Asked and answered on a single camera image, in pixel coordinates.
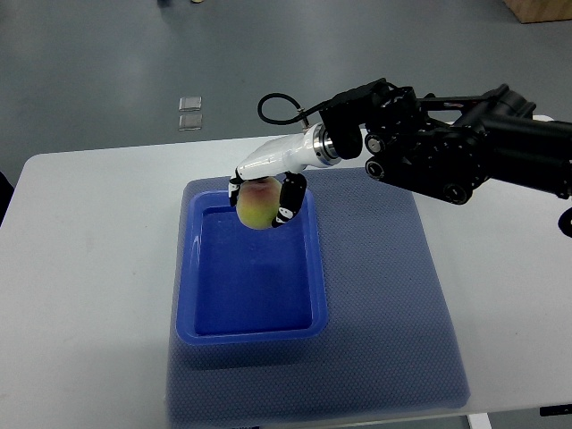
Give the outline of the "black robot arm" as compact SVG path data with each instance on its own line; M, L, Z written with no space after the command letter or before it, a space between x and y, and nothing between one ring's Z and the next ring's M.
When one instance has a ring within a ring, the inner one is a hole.
M374 180L463 205L489 179L571 197L571 125L537 121L503 84L480 96L417 97L380 79L318 108L335 154L370 153Z

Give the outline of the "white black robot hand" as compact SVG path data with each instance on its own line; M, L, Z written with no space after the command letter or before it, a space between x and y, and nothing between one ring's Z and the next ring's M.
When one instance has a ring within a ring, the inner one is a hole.
M274 177L282 185L278 214L271 228L292 220L300 211L307 189L302 172L308 166L326 168L341 159L321 124L303 134L272 139L243 160L229 179L230 204L236 208L245 181Z

